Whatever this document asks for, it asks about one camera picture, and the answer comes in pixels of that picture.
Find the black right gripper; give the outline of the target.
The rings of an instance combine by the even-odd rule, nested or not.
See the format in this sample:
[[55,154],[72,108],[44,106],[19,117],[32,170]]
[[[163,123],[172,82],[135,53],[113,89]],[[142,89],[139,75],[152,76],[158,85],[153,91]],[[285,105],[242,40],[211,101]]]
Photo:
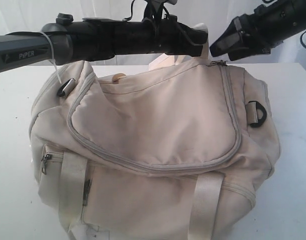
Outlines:
[[233,19],[209,47],[213,57],[227,54],[238,44],[238,60],[269,55],[284,40],[306,30],[306,0],[277,0],[261,4],[252,14]]

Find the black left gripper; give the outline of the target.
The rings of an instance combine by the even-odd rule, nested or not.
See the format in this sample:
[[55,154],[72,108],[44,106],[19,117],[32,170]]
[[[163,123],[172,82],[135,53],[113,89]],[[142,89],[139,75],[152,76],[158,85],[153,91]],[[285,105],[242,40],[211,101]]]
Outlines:
[[205,23],[189,27],[173,19],[162,19],[155,24],[147,18],[143,21],[85,18],[73,26],[72,61],[93,62],[121,55],[159,53],[208,58]]

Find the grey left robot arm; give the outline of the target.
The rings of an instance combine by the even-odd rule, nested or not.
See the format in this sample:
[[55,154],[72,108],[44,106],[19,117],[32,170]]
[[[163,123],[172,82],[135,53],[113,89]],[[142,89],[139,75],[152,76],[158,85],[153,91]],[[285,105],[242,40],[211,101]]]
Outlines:
[[174,15],[160,21],[84,18],[59,13],[41,31],[0,35],[0,73],[49,60],[54,66],[104,61],[115,56],[166,54],[199,57],[208,42],[206,30],[191,28]]

